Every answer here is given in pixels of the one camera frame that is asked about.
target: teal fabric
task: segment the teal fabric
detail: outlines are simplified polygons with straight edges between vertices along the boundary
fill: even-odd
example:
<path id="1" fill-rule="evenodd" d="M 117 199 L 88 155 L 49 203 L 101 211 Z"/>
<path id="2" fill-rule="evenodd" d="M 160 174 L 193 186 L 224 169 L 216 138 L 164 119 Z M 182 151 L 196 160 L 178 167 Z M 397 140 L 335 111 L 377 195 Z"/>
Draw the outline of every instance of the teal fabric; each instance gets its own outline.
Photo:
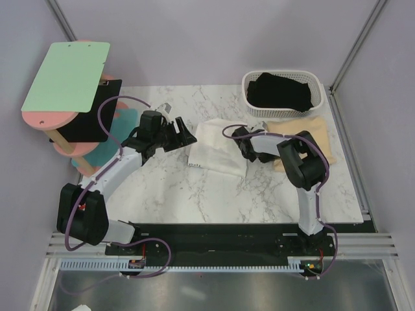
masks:
<path id="1" fill-rule="evenodd" d="M 115 112 L 118 112 L 120 116 L 112 121 L 110 133 L 121 143 L 136 127 L 138 112 L 135 109 L 117 109 Z M 101 167 L 113 157 L 117 150 L 117 144 L 112 139 L 108 139 L 100 143 L 90 153 L 84 155 L 84 158 L 93 167 Z M 72 165 L 74 167 L 79 166 L 74 160 L 72 160 Z"/>

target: metal floor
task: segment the metal floor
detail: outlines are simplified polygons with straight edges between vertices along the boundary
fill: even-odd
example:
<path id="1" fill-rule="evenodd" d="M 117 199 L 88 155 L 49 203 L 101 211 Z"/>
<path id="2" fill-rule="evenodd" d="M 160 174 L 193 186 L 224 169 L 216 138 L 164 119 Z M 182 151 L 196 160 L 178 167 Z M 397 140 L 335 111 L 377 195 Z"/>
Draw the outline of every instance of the metal floor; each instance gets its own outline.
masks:
<path id="1" fill-rule="evenodd" d="M 113 273 L 59 274 L 66 290 L 77 291 Z M 112 279 L 77 297 L 56 285 L 49 311 L 81 304 L 92 311 L 397 310 L 383 265 L 375 260 L 339 260 L 319 281 L 283 273 L 170 272 L 152 279 Z"/>

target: mint green board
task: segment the mint green board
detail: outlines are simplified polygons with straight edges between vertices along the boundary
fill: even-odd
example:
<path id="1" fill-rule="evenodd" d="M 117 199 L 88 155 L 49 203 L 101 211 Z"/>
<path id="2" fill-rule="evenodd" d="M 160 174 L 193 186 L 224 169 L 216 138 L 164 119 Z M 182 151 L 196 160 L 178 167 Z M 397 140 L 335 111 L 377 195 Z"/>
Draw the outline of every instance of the mint green board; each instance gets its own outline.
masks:
<path id="1" fill-rule="evenodd" d="M 106 42 L 53 43 L 21 110 L 91 110 L 109 50 Z"/>

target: black panel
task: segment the black panel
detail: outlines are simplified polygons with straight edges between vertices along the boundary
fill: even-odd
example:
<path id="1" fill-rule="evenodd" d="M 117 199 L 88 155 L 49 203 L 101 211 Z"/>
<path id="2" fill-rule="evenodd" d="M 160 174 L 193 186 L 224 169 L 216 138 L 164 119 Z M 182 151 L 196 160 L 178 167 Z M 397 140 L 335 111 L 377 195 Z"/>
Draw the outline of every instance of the black panel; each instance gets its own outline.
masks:
<path id="1" fill-rule="evenodd" d="M 60 192 L 58 219 L 56 228 L 65 233 L 69 215 L 82 192 L 80 185 L 67 183 Z M 79 203 L 84 205 L 78 208 L 72 221 L 69 235 L 91 245 L 99 244 L 108 231 L 108 216 L 104 196 L 99 191 L 87 191 Z"/>
<path id="2" fill-rule="evenodd" d="M 372 221 L 363 224 L 332 224 L 338 233 L 374 233 Z M 133 240 L 157 237 L 172 248 L 171 266 L 274 266 L 286 265 L 287 256 L 319 256 L 317 249 L 299 248 L 297 237 L 283 236 L 298 233 L 297 224 L 136 224 Z M 321 244 L 326 256 L 333 254 L 331 237 Z M 141 246 L 135 248 L 106 248 L 107 255 L 142 255 Z M 146 243 L 149 266 L 162 266 L 167 250 L 159 243 Z"/>
<path id="3" fill-rule="evenodd" d="M 111 80 L 108 81 L 108 85 L 98 86 L 91 111 L 79 113 L 70 123 L 59 128 L 58 132 L 70 143 L 101 143 L 106 141 L 108 136 L 98 123 L 98 109 L 105 100 L 119 95 L 122 82 L 122 80 Z M 108 131 L 111 129 L 116 105 L 117 101 L 113 100 L 107 103 L 101 111 L 102 123 Z"/>

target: white basket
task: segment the white basket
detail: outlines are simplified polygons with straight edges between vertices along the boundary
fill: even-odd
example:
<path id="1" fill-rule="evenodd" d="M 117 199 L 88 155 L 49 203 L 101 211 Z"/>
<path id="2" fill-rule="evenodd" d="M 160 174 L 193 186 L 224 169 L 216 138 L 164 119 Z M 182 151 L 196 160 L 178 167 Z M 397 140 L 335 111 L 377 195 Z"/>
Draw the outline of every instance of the white basket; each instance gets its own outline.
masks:
<path id="1" fill-rule="evenodd" d="M 300 112 L 289 108 L 258 108 L 251 105 L 247 98 L 248 85 L 251 81 L 256 81 L 258 77 L 263 73 L 270 73 L 276 76 L 283 76 L 290 78 L 301 83 L 308 83 L 311 92 L 311 104 L 314 106 L 309 111 Z M 324 102 L 324 89 L 323 85 L 318 81 L 317 77 L 308 71 L 251 71 L 244 75 L 242 79 L 242 101 L 247 105 L 248 112 L 254 117 L 258 118 L 293 118 L 303 117 L 310 114 L 310 112 L 320 108 Z"/>

